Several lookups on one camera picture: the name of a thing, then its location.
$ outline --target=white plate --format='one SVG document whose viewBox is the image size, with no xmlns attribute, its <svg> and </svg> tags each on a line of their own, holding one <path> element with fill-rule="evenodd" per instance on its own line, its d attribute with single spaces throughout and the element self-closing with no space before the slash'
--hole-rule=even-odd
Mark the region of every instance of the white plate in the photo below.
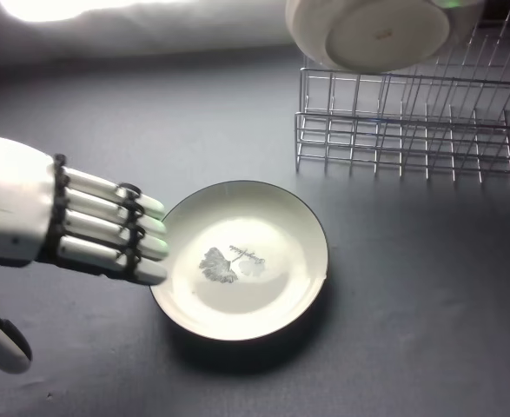
<svg viewBox="0 0 510 417">
<path fill-rule="evenodd" d="M 183 200 L 164 224 L 168 279 L 152 294 L 195 334 L 244 341 L 273 333 L 310 306 L 326 279 L 321 224 L 273 185 L 213 185 Z"/>
<path fill-rule="evenodd" d="M 299 48 L 322 65 L 361 73 L 406 68 L 459 43 L 482 0 L 288 0 L 286 20 Z"/>
</svg>

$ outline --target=metal wire rack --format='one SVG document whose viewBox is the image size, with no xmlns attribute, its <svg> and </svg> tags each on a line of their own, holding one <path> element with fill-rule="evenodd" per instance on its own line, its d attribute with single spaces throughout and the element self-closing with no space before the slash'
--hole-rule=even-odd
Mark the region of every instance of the metal wire rack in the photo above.
<svg viewBox="0 0 510 417">
<path fill-rule="evenodd" d="M 510 181 L 510 11 L 482 22 L 445 56 L 381 75 L 328 70 L 305 58 L 295 166 L 318 159 L 399 175 Z"/>
</svg>

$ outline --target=white robotic hand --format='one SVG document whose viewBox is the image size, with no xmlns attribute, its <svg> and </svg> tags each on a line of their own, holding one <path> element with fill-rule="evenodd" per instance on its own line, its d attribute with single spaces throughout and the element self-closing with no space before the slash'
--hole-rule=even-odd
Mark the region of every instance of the white robotic hand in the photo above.
<svg viewBox="0 0 510 417">
<path fill-rule="evenodd" d="M 168 253 L 163 216 L 163 205 L 133 185 L 67 168 L 64 156 L 52 158 L 0 138 L 2 266 L 38 261 L 156 285 L 166 277 L 160 264 Z M 22 353 L 30 364 L 28 344 L 2 319 L 0 346 L 3 370 L 24 371 L 26 367 L 13 365 Z"/>
</svg>

